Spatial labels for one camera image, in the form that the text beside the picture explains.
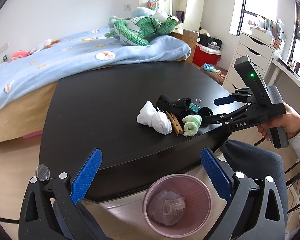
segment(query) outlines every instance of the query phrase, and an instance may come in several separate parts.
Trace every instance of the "hand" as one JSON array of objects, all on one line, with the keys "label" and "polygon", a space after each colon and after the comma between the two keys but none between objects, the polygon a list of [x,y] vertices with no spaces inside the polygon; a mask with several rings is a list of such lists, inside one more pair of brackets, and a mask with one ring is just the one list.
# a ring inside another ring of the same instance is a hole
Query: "hand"
[{"label": "hand", "polygon": [[286,103],[284,103],[284,106],[287,110],[286,114],[274,116],[262,125],[258,125],[258,132],[265,136],[267,141],[270,140],[270,137],[265,129],[282,127],[287,133],[288,139],[295,137],[300,132],[300,114]]}]

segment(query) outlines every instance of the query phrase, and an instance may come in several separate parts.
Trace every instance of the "wooden clothespin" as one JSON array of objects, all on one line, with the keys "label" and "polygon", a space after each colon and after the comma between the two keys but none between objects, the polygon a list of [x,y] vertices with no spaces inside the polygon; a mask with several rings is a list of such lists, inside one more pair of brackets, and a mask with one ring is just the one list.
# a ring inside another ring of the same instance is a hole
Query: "wooden clothespin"
[{"label": "wooden clothespin", "polygon": [[176,118],[176,116],[174,114],[169,114],[169,112],[166,112],[167,116],[169,117],[172,127],[174,129],[174,131],[176,132],[177,135],[179,134],[183,134],[183,129],[180,125],[180,123],[178,122],[178,119]]}]

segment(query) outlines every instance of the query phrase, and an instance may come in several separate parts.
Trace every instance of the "pink plush toy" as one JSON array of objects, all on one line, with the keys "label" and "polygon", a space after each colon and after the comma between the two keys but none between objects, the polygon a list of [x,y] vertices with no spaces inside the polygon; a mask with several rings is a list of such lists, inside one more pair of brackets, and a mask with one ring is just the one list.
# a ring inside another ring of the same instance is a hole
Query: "pink plush toy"
[{"label": "pink plush toy", "polygon": [[29,55],[30,55],[30,52],[25,51],[25,50],[19,50],[19,51],[17,51],[17,52],[15,52],[15,53],[12,54],[12,57],[11,57],[11,59],[9,59],[8,62],[11,62],[11,61],[13,61],[15,59],[27,57]]}]

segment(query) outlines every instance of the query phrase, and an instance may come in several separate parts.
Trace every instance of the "red storage bin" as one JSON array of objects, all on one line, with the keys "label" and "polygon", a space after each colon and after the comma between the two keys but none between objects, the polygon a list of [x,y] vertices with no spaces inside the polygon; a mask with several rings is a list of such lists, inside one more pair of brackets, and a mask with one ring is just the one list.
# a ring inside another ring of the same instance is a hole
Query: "red storage bin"
[{"label": "red storage bin", "polygon": [[192,62],[201,67],[204,63],[216,65],[221,57],[221,51],[210,49],[208,47],[198,45],[195,46],[195,52]]}]

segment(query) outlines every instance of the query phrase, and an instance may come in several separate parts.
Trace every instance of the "blue bedsheet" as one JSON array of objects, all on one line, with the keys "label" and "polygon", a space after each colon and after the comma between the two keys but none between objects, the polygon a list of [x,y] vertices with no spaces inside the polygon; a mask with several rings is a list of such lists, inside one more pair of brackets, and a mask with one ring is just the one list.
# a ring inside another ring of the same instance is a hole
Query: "blue bedsheet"
[{"label": "blue bedsheet", "polygon": [[2,63],[0,110],[38,88],[79,72],[104,65],[176,60],[191,52],[185,42],[170,36],[153,36],[149,46],[123,46],[115,38],[105,38],[108,31],[103,28],[96,34],[86,31],[70,35],[50,49]]}]

